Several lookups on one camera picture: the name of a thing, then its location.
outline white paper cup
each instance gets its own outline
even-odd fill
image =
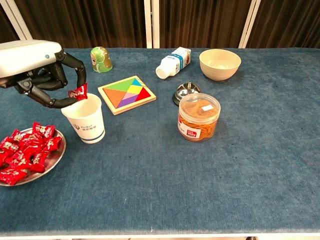
[[[61,112],[84,143],[94,144],[105,136],[106,131],[100,98],[91,93],[88,93],[87,97],[62,108]]]

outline beige bowl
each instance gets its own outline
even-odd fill
[[[215,81],[231,78],[241,64],[241,58],[237,54],[223,49],[203,51],[199,58],[203,74]]]

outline colorful puzzle piece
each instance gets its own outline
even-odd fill
[[[98,91],[114,115],[156,100],[138,76],[100,86]]]

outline robotic hand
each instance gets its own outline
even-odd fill
[[[0,87],[15,87],[45,107],[61,109],[77,99],[51,98],[43,90],[54,91],[68,84],[62,64],[74,68],[77,88],[86,83],[82,61],[64,52],[57,42],[17,40],[0,44]]]

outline brown curtain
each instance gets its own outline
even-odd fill
[[[320,0],[262,0],[247,48],[320,48]]]
[[[34,39],[64,48],[145,48],[143,0],[15,0]]]
[[[19,37],[12,26],[5,10],[0,5],[0,43],[11,42],[19,40]]]
[[[251,0],[159,0],[161,48],[237,48]]]

